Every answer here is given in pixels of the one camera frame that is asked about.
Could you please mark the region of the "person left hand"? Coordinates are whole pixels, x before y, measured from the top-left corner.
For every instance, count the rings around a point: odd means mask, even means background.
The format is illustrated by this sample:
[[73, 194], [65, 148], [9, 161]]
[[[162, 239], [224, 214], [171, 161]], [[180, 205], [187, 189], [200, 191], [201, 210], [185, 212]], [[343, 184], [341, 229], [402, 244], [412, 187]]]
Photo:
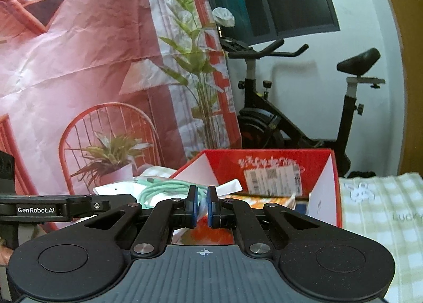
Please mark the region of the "person left hand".
[[10, 249], [3, 239], [0, 239], [0, 265], [5, 267], [9, 264], [9, 260], [14, 250]]

